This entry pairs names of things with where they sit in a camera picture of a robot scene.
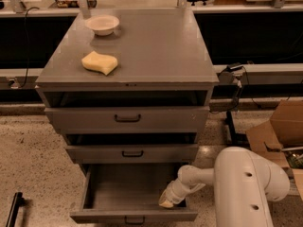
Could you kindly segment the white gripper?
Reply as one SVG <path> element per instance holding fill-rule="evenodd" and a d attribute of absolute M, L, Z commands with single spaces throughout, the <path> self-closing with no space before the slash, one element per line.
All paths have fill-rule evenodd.
<path fill-rule="evenodd" d="M 193 192 L 193 189 L 194 185 L 182 183 L 179 179 L 171 181 L 161 194 L 158 205 L 170 209 L 183 201 L 188 194 Z"/>

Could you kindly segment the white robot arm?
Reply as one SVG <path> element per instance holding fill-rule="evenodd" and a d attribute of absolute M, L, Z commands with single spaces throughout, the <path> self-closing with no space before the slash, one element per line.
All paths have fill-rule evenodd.
<path fill-rule="evenodd" d="M 283 200 L 290 190 L 281 166 L 251 150 L 229 147 L 212 168 L 181 166 L 158 204 L 171 208 L 206 185 L 214 187 L 217 227 L 274 227 L 268 203 Z"/>

